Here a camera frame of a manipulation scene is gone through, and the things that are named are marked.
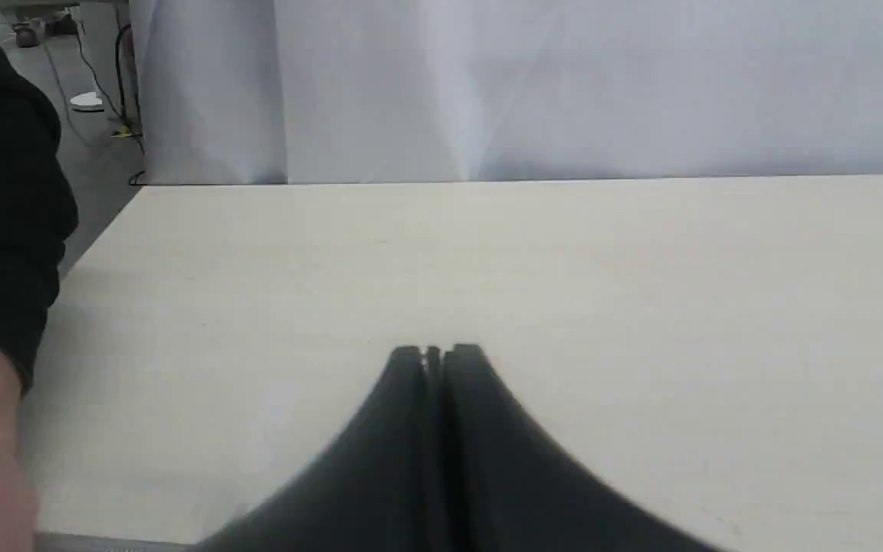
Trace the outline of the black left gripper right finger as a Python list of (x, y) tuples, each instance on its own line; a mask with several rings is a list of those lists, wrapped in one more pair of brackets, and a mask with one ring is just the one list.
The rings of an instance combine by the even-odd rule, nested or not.
[(475, 343), (457, 343), (441, 357), (441, 447), (459, 550), (711, 550), (569, 455)]

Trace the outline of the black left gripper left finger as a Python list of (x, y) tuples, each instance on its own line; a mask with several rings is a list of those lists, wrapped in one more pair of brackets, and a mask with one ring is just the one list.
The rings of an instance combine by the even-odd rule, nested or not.
[(340, 435), (270, 499), (196, 551), (428, 551), (420, 349), (394, 349)]

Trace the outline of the forearm in black sleeve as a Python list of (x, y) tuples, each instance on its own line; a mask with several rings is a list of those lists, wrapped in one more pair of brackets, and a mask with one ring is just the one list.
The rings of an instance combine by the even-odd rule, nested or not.
[(24, 391), (58, 296), (64, 242), (78, 224), (57, 159), (61, 136), (52, 102), (0, 47), (0, 352)]

